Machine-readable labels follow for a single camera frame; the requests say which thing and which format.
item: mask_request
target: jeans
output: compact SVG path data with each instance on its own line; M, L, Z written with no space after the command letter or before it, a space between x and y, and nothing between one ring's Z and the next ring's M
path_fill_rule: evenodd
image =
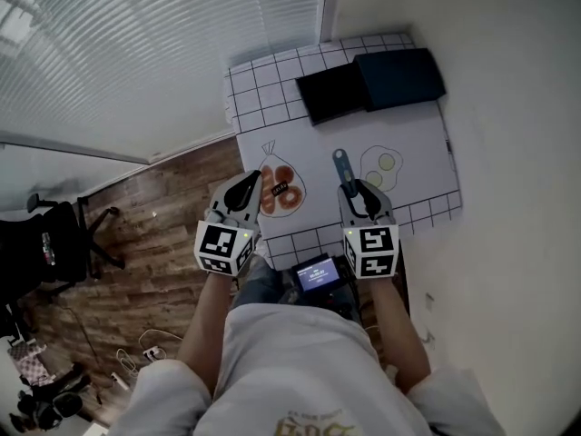
M350 319L361 325L359 311L351 288L346 285L332 292L333 304L349 306ZM275 272L262 258L252 267L246 283L240 288L232 302L231 310L248 303L281 303L306 305L310 303L300 296L297 288L285 290L282 284L282 272Z

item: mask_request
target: power strip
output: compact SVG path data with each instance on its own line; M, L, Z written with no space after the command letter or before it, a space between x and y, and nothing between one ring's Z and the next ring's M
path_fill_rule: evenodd
M161 347L154 345L150 349L143 351L143 357L145 357L149 362L157 362L158 360L163 360L166 357L165 350Z
M113 379L114 382L119 383L119 385L123 388L124 391L130 390L129 384L127 384L123 380L123 378L121 376L119 376L117 373L115 373L115 372L111 373L111 378Z

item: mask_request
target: drawing of bag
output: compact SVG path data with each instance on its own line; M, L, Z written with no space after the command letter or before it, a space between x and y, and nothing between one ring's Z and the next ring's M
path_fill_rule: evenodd
M296 170L273 153L274 142L262 146L266 158L260 165L261 213L272 218L281 218L299 209L307 196L307 190Z

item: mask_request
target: checkered bag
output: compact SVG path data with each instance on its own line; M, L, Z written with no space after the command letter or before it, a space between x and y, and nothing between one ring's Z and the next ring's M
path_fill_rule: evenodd
M23 375L30 385L44 386L54 381L54 376L50 375L37 355L46 349L46 345L37 342L28 344L20 342L8 354L15 363L16 369Z

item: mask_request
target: controller screen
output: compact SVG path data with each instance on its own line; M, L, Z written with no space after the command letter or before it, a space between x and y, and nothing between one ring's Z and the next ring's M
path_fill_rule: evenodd
M339 279L337 267L331 258L301 268L297 271L297 275L299 276L299 281L304 292Z

